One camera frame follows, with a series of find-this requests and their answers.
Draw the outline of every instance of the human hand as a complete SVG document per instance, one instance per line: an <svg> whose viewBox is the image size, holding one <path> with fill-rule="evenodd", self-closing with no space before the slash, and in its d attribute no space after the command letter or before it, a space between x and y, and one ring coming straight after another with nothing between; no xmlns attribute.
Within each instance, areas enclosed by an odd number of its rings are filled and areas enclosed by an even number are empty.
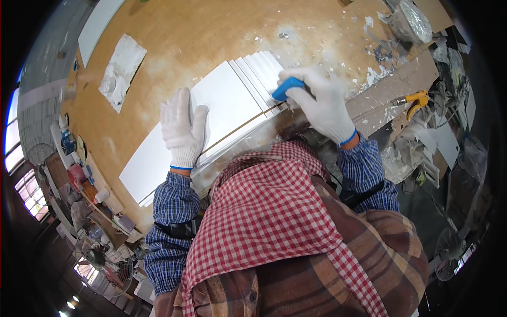
<svg viewBox="0 0 507 317"><path fill-rule="evenodd" d="M356 135L354 123L350 119L343 95L337 83L325 78L315 68L288 68L278 75L283 82L289 77L304 81L315 96L305 89L294 87L285 93L289 104L297 103L310 124L333 142L343 145Z"/></svg>
<svg viewBox="0 0 507 317"><path fill-rule="evenodd" d="M191 124L189 98L189 89L179 88L171 99L160 104L162 139L171 151L171 169L191 170L204 147L208 109L204 105L198 106Z"/></svg>

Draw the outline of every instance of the brown plaid shirt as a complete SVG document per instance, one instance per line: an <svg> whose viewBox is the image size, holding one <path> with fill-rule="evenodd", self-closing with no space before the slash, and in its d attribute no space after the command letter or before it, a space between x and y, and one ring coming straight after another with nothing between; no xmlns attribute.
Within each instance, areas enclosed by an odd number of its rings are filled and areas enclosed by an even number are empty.
<svg viewBox="0 0 507 317"><path fill-rule="evenodd" d="M428 261L415 226L396 212L356 214L322 179L312 181L389 316L410 316L428 279ZM193 288L193 298L202 316L368 315L324 254L211 277ZM183 315L182 304L180 288L158 296L157 317Z"/></svg>

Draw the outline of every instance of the person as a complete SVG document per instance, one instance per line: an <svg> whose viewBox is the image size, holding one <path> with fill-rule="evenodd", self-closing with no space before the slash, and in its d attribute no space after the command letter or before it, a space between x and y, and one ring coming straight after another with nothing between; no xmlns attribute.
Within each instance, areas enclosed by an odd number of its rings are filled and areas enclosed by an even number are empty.
<svg viewBox="0 0 507 317"><path fill-rule="evenodd" d="M192 239L175 236L200 210L190 172L203 149L207 109L189 120L189 90L161 105L171 169L153 202L144 258L156 316L410 316L422 299L428 261L415 226L399 213L377 143L358 133L338 85L314 68L290 68L311 94L291 88L315 130L338 146L347 190L365 193L352 210L303 139L232 160L214 180L210 206Z"/></svg>

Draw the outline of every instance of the wooden workbench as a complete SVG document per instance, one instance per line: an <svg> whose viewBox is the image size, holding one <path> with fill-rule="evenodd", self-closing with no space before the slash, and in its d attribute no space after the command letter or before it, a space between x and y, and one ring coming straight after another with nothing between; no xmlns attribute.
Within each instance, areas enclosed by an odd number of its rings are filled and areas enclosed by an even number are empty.
<svg viewBox="0 0 507 317"><path fill-rule="evenodd" d="M118 176L159 122L162 101L178 87L192 88L224 60L261 50L271 51L284 67L320 65L343 79L350 99L379 79L368 74L369 67L379 75L384 70L385 76L421 51L419 47L405 51L379 13L390 13L382 0L356 0L348 6L340 0L125 0L86 69L70 71L68 83L76 83L78 93L75 100L62 104L61 113L69 114L70 131L94 153L125 206L123 213L146 233L153 223L152 207L139 207ZM370 33L365 31L366 17L373 22ZM98 87L124 33L148 52L118 114ZM288 39L280 38L281 33ZM77 57L82 65L79 51ZM265 142L275 137L270 133Z"/></svg>

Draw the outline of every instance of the blue sanding sponge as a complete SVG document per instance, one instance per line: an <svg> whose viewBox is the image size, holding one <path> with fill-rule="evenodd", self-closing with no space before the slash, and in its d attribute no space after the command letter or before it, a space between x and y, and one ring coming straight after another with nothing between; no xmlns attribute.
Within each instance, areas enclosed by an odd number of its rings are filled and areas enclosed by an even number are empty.
<svg viewBox="0 0 507 317"><path fill-rule="evenodd" d="M297 78L289 77L278 88L276 88L276 90L273 92L273 94L271 96L273 97L274 100L286 101L288 97L285 94L285 92L287 91L287 89L293 88L293 87L303 88L303 87L305 87L305 83L300 81Z"/></svg>

